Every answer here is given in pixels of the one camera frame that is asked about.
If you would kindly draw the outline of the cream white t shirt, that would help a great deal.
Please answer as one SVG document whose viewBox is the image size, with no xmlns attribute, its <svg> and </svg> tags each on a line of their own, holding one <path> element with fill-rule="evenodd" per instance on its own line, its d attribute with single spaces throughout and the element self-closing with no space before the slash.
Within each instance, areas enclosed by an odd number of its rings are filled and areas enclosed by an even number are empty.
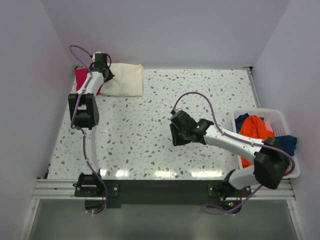
<svg viewBox="0 0 320 240">
<path fill-rule="evenodd" d="M 142 97 L 144 68 L 141 64 L 112 63 L 114 77 L 105 82 L 99 93 L 114 97 Z"/>
</svg>

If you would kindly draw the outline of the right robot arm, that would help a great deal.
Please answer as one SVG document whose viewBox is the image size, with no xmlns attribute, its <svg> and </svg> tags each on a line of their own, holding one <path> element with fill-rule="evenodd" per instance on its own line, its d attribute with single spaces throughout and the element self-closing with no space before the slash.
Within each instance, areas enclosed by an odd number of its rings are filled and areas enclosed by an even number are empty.
<svg viewBox="0 0 320 240">
<path fill-rule="evenodd" d="M 243 136 L 221 128 L 216 121 L 203 118 L 195 121 L 183 110 L 172 112 L 170 132 L 174 146 L 200 143 L 227 150 L 252 163 L 249 167 L 231 170 L 222 180 L 221 191 L 230 197 L 257 184 L 276 190 L 293 165 L 276 139 Z"/>
</svg>

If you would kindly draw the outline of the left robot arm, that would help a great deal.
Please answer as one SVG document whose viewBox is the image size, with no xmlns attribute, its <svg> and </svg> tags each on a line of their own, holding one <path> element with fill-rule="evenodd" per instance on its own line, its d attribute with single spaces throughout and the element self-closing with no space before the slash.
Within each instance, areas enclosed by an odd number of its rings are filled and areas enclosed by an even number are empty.
<svg viewBox="0 0 320 240">
<path fill-rule="evenodd" d="M 100 175 L 97 160 L 96 130 L 100 113 L 96 95 L 101 86 L 115 76 L 110 67 L 111 57 L 107 53 L 96 52 L 90 55 L 92 62 L 75 70 L 77 90 L 68 95 L 70 128 L 82 133 L 84 167 L 76 183 L 76 193 L 81 196 L 106 194 L 108 189 Z"/>
</svg>

